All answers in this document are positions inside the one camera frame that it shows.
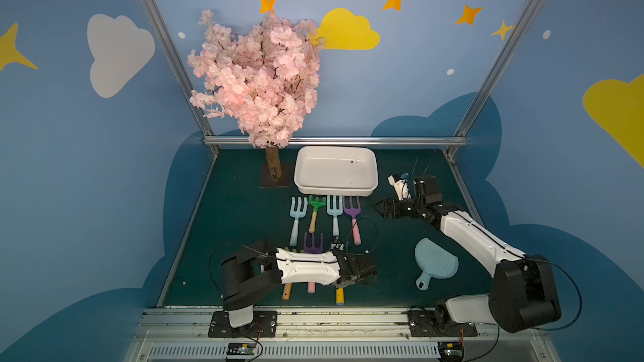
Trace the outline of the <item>blue rake orange handle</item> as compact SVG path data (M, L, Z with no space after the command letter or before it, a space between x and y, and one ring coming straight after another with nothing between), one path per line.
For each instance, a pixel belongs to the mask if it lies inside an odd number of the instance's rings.
M337 306L343 306L345 304L345 293L343 288L339 288L335 291L335 303Z

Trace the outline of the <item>purple rake pink handle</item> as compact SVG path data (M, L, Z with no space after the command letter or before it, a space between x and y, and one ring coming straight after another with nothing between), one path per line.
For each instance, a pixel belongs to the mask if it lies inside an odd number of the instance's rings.
M305 231L303 249L308 254L321 254L324 252L323 248L323 234L315 234Z

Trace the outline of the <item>purple fork pink handle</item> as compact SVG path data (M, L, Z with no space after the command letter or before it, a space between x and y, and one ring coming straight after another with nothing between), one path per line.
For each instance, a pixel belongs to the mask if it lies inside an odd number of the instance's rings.
M360 198L358 196L345 196L343 199L343 210L352 219L352 236L354 244L362 244L362 238L359 231L357 219L362 212Z

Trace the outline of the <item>light blue hand fork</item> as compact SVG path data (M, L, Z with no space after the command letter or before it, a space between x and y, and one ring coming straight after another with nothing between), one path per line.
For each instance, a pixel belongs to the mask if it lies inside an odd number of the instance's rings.
M290 234L289 245L291 247L297 246L299 238L300 220L307 215L308 199L306 197L292 197L291 207L289 211L290 217L293 219L293 226Z
M327 211L327 214L332 217L332 237L336 238L340 235L338 218L344 212L343 196L327 195L326 211Z

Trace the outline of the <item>lime green rake wooden handle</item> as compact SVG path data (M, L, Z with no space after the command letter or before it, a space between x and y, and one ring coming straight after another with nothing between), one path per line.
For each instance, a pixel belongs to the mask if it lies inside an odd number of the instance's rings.
M292 247L292 248L285 247L284 249L285 249L285 251L291 251L291 252L296 252L296 253L304 253L305 252L304 250L298 250L298 249L296 249L294 247ZM292 283L286 283L283 286L282 299L284 301L290 300L291 292L292 292L292 286L293 286Z

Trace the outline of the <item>white plastic storage box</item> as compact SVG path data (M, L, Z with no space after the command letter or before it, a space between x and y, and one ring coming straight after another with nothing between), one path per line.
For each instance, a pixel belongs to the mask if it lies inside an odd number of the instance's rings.
M293 181L302 194L367 197L379 184L376 154L365 147L302 147Z

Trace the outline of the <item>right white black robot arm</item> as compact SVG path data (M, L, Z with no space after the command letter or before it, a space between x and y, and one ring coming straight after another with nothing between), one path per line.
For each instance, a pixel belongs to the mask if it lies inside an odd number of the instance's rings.
M432 325L442 335L468 323L495 324L514 334L560 319L561 308L553 265L540 255L528 256L508 245L458 206L444 201L431 175L414 179L406 173L389 176L396 195L374 208L384 218L419 218L466 250L491 276L491 290L439 302Z

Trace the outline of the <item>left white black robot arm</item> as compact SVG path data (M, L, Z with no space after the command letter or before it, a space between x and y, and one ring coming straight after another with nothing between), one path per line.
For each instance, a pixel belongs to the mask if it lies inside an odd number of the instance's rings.
M343 289L377 276L370 254L342 249L322 253L287 251L262 240L221 262L221 296L231 328L254 323L253 307L272 291L293 283L315 283Z

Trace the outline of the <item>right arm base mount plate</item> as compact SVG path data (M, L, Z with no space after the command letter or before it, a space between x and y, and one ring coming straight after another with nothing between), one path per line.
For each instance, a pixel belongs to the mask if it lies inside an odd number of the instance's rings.
M428 309L412 306L407 311L409 329L415 338L420 337L476 337L476 328L469 323L456 323L445 306Z

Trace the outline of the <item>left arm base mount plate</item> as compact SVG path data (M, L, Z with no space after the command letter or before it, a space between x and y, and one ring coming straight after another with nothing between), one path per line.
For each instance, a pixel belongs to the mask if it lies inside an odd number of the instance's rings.
M209 338L274 338L278 324L275 311L251 310L214 312L208 329Z

